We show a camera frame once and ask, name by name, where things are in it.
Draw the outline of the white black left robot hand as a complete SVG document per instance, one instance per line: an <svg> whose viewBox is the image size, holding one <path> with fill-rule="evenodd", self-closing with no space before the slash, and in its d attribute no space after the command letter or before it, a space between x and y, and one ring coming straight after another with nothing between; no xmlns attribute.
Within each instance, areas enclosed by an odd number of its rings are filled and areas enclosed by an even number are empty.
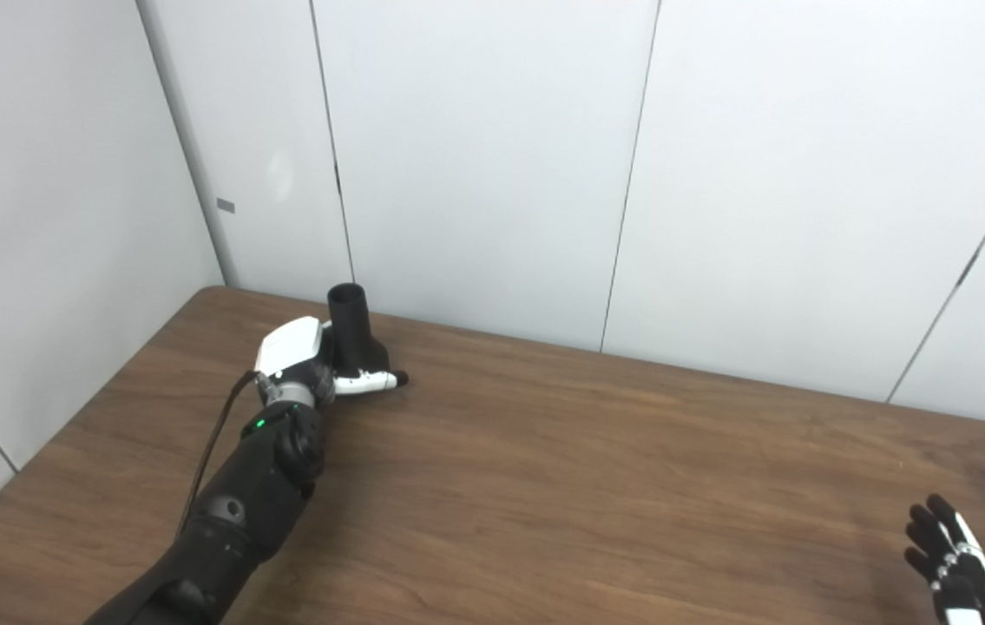
<svg viewBox="0 0 985 625"><path fill-rule="evenodd" d="M410 381L406 372L388 365L381 371L356 365L352 372L339 372L338 355L330 320L305 316L275 328L259 344L255 360L259 399L265 406L292 401L319 408L338 397L389 391Z"/></svg>

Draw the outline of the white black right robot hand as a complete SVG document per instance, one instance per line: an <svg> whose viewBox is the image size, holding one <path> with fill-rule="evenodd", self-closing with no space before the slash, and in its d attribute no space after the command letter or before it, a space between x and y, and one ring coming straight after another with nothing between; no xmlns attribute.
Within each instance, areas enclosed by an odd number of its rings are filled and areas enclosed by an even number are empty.
<svg viewBox="0 0 985 625"><path fill-rule="evenodd" d="M909 507L908 563L931 590L941 624L985 624L985 553L965 518L940 494Z"/></svg>

